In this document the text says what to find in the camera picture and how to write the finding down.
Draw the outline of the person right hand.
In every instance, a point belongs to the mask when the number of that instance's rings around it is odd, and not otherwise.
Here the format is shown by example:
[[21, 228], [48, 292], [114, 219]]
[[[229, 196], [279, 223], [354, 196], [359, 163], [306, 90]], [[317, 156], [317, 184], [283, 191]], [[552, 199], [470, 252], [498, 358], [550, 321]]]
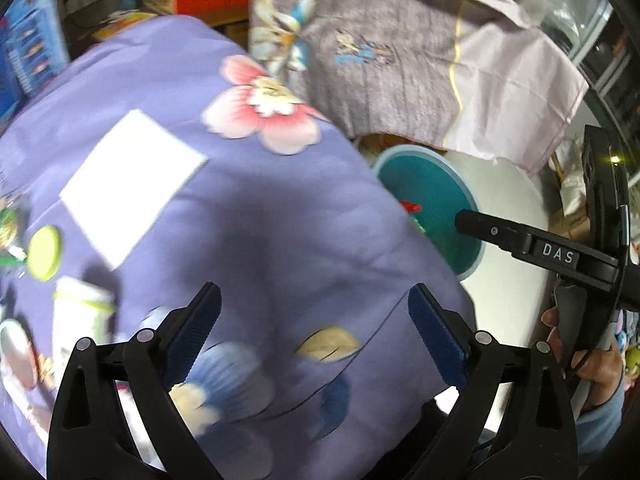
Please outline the person right hand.
[[[554, 356], [560, 360], [563, 356], [563, 345], [560, 338], [559, 312], [556, 307], [544, 311], [541, 322], [550, 328], [547, 342]], [[582, 411], [591, 411], [610, 400], [620, 385], [623, 376], [623, 357], [612, 339], [606, 350], [596, 349], [590, 353], [585, 363], [577, 370], [577, 376], [590, 383], [589, 394]]]

